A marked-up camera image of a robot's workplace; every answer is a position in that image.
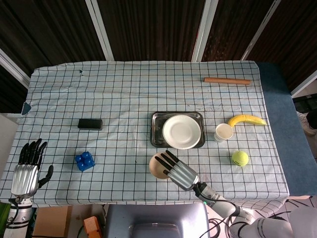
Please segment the white cup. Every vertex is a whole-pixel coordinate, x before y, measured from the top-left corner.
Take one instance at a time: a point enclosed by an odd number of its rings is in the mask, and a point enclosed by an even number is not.
[[[224,142],[225,140],[230,139],[232,135],[233,135],[232,127],[226,123],[222,123],[216,127],[216,131],[213,136],[216,142]]]

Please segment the banana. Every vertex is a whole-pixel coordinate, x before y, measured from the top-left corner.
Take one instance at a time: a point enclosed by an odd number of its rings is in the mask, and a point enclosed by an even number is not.
[[[228,121],[228,124],[229,126],[234,127],[235,124],[239,122],[247,122],[247,123],[252,123],[255,125],[266,125],[266,122],[262,118],[255,117],[252,115],[238,115],[238,116],[232,117]]]

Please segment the wooden stick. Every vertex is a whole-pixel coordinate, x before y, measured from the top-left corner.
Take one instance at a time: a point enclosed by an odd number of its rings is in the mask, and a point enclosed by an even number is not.
[[[229,83],[229,84],[244,84],[249,85],[251,80],[235,79],[235,78],[204,78],[205,83]]]

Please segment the white plate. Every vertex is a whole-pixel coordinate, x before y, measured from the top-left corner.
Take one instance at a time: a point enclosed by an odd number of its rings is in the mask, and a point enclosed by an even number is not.
[[[173,116],[164,123],[163,137],[171,146],[179,150],[193,148],[200,140],[198,123],[186,115]]]

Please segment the table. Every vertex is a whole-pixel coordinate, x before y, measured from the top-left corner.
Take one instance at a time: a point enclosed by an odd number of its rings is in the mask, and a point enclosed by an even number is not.
[[[291,196],[317,195],[317,163],[278,66],[257,63],[274,141]]]
[[[250,86],[206,84],[205,76],[245,78]],[[13,169],[22,146],[39,137],[48,141],[42,171],[54,165],[51,181],[35,204],[184,203],[197,201],[171,181],[149,173],[157,149],[150,144],[155,111],[198,111],[206,143],[190,150],[170,149],[227,199],[273,212],[288,196],[266,114],[258,66],[252,61],[79,62],[42,67],[32,74],[27,102],[31,110],[19,123],[0,182],[0,199],[10,197]],[[241,113],[260,116],[268,126],[240,124],[223,143],[212,140],[216,125]],[[102,118],[102,131],[80,131],[80,118]],[[241,149],[250,163],[238,167],[230,156]],[[90,151],[96,165],[80,172],[74,155]]]

